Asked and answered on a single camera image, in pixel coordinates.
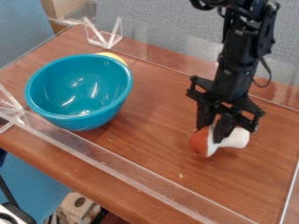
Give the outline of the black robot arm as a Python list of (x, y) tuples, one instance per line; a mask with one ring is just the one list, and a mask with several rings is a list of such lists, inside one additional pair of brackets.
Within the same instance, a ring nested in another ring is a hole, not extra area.
[(265, 115), (250, 100), (258, 67), (273, 52), (275, 23), (281, 4), (277, 0), (190, 0), (201, 11), (217, 10), (225, 18), (218, 70), (214, 80), (191, 77), (187, 95), (198, 102), (196, 128), (214, 127), (213, 140), (221, 143), (237, 127), (255, 132)]

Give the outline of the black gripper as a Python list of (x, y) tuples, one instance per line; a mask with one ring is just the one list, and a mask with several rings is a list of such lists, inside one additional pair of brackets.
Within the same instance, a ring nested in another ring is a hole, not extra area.
[(213, 139), (219, 144), (227, 138), (237, 126), (254, 133), (258, 131), (259, 119), (265, 110), (251, 101), (247, 94), (229, 101), (211, 92), (213, 80), (198, 75), (190, 77), (191, 86), (186, 95), (198, 102), (196, 128), (213, 125), (215, 116), (221, 115), (217, 122)]

